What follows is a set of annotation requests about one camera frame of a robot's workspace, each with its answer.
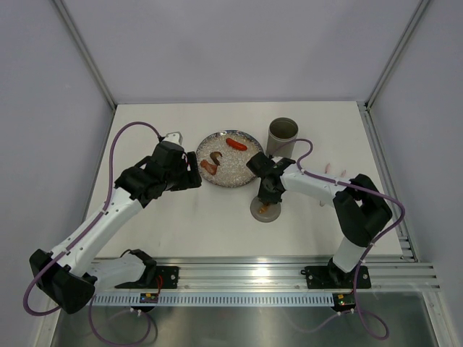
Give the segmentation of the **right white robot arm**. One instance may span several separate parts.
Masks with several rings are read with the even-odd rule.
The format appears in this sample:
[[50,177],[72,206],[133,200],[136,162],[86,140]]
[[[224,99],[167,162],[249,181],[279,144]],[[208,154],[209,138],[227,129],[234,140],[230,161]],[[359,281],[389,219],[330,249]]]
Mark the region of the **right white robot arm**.
[[258,199],[263,206],[282,202],[285,192],[297,192],[331,206],[340,225],[343,239],[333,257],[313,276],[330,288],[354,286],[355,268],[361,256],[392,218],[391,208],[379,195],[371,179],[363,174],[351,181],[327,175],[307,175],[296,164],[281,160],[256,174],[260,178]]

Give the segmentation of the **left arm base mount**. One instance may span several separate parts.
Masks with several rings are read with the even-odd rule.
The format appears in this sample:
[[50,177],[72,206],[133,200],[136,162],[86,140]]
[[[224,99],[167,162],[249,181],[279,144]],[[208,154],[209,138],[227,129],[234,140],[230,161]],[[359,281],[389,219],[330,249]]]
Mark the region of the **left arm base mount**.
[[145,266],[141,277],[132,282],[120,283],[120,289],[176,289],[179,275],[177,266],[160,266],[156,260],[140,249],[127,249],[121,257],[133,255]]

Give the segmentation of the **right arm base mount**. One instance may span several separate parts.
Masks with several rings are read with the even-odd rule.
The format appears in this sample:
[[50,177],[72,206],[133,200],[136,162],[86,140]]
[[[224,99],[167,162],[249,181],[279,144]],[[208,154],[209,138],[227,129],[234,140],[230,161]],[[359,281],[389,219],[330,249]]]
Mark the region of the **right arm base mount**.
[[[327,265],[307,266],[300,270],[308,289],[350,289],[354,288],[355,270],[344,273]],[[372,288],[368,268],[361,266],[357,275],[357,289]]]

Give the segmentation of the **grey cylindrical container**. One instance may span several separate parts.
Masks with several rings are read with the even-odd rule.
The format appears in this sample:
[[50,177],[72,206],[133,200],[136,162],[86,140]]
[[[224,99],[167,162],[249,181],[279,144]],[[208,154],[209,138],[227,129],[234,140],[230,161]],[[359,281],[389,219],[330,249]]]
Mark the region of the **grey cylindrical container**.
[[299,132],[297,123],[289,118],[274,119],[268,127],[266,155],[291,158]]

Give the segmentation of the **grey round lid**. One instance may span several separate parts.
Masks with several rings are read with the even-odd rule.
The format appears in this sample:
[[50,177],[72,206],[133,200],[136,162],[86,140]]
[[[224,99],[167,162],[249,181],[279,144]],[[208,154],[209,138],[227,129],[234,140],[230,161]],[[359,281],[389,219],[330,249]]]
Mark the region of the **grey round lid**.
[[264,204],[258,197],[254,197],[250,203],[250,212],[254,219],[261,223],[275,221],[281,214],[281,204]]

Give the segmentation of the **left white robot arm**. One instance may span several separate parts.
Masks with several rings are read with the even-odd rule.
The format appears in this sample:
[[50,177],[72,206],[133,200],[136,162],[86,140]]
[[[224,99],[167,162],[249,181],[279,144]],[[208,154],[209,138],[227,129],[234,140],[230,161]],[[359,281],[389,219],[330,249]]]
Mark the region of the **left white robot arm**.
[[178,132],[167,134],[152,155],[121,173],[99,211],[50,252],[38,249],[31,255],[33,285],[74,314],[107,288],[157,283],[156,261],[139,249],[97,267],[91,262],[126,222],[164,192],[200,185],[195,153],[184,151]]

